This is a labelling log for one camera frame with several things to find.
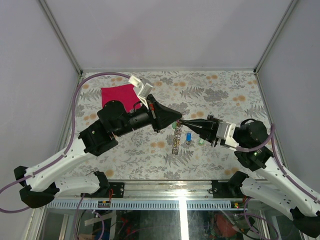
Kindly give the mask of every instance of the small bottle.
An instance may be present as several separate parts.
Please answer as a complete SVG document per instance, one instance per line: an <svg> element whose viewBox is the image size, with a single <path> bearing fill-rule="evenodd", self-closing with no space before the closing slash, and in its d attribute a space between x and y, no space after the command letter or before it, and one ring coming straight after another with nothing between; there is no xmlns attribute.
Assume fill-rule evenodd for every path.
<svg viewBox="0 0 320 240"><path fill-rule="evenodd" d="M191 144L191 132L188 132L187 134L186 134L186 144L187 145L190 145Z"/></svg>

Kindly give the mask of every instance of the floral tablecloth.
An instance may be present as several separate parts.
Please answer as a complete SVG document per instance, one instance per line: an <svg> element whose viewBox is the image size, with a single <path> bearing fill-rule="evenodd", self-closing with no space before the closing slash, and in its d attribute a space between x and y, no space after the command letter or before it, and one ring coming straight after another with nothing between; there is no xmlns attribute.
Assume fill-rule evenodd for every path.
<svg viewBox="0 0 320 240"><path fill-rule="evenodd" d="M86 73L89 77L95 73ZM216 118L239 124L255 118L270 127L267 113L252 71L150 71L125 72L149 80L151 91L161 104L183 113L185 119ZM84 84L76 107L76 133L98 119L102 108L101 88L128 84L117 76L101 76ZM191 132L192 143L186 144ZM238 170L260 178L243 168L234 153L221 146L199 145L199 136L182 127L178 155L172 154L174 129L155 133L151 126L118 137L118 146L79 165L67 176L103 171L117 180L222 180Z"/></svg>

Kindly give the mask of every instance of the green object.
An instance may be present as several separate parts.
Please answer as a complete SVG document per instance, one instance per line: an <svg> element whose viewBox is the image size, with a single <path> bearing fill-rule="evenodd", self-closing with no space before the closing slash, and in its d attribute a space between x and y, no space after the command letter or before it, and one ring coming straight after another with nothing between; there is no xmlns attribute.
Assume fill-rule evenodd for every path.
<svg viewBox="0 0 320 240"><path fill-rule="evenodd" d="M203 144L205 144L205 140L202 139L202 138L200 138L200 139L199 139L199 145L203 145Z"/></svg>
<svg viewBox="0 0 320 240"><path fill-rule="evenodd" d="M172 126L173 129L176 129L176 127L177 127L177 122L174 121L171 126Z"/></svg>

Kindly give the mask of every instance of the black bracket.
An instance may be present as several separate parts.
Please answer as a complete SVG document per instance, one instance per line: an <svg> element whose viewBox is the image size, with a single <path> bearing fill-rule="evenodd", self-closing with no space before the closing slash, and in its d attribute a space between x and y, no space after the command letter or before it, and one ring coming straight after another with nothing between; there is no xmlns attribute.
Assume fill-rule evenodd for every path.
<svg viewBox="0 0 320 240"><path fill-rule="evenodd" d="M125 183L124 182L109 182L110 189L113 190L113 199L123 199L125 195Z"/></svg>
<svg viewBox="0 0 320 240"><path fill-rule="evenodd" d="M240 199L244 195L241 191L235 193L229 188L227 181L221 180L211 180L212 189L209 190L209 193L213 195L214 199Z"/></svg>

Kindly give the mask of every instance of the black cylinder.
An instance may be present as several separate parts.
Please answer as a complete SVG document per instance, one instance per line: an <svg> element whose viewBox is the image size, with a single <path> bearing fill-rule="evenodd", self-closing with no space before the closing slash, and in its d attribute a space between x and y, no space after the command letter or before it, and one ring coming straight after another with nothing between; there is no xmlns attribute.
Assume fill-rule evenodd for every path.
<svg viewBox="0 0 320 240"><path fill-rule="evenodd" d="M150 116L146 111L135 111L130 116L129 124L133 130L137 130L143 128L149 124L151 124Z"/></svg>

